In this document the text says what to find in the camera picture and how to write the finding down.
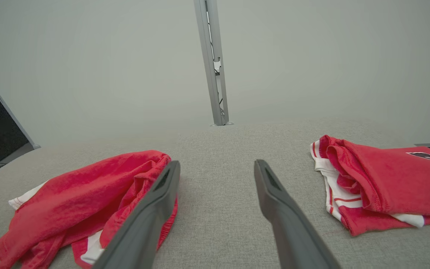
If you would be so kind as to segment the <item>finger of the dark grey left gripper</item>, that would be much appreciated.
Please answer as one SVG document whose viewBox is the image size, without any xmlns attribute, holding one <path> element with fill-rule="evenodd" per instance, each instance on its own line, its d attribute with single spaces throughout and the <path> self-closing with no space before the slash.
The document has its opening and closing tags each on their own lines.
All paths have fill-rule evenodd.
<svg viewBox="0 0 430 269">
<path fill-rule="evenodd" d="M 152 269 L 164 224 L 178 199 L 179 161 L 169 162 L 92 269 Z"/>
<path fill-rule="evenodd" d="M 271 223 L 282 269 L 341 269 L 265 160 L 254 162 L 258 202 Z"/>
</svg>

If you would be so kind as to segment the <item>red shorts with white waistband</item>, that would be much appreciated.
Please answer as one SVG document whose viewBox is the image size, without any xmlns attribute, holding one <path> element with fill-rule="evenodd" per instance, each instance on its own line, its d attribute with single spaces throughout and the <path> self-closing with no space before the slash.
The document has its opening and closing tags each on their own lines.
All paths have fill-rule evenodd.
<svg viewBox="0 0 430 269">
<path fill-rule="evenodd" d="M 0 238 L 0 269 L 48 269 L 70 245 L 82 269 L 104 251 L 171 161 L 149 150 L 107 158 L 50 179 L 10 200 L 15 209 Z"/>
</svg>

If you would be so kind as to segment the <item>red and white basketball jersey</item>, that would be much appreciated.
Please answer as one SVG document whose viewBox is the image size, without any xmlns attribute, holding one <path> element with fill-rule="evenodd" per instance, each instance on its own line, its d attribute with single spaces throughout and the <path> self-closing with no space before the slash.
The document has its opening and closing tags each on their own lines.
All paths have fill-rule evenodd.
<svg viewBox="0 0 430 269">
<path fill-rule="evenodd" d="M 309 146 L 326 211 L 352 236 L 430 225 L 430 148 L 380 149 L 322 136 Z"/>
</svg>

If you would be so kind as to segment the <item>grey partition post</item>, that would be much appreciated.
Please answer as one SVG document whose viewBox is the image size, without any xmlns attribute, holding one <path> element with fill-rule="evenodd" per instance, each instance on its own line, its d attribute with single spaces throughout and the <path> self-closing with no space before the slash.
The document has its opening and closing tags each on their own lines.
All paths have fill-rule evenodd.
<svg viewBox="0 0 430 269">
<path fill-rule="evenodd" d="M 228 111 L 217 0 L 193 0 L 193 4 L 208 82 L 213 126 L 232 125 Z"/>
</svg>

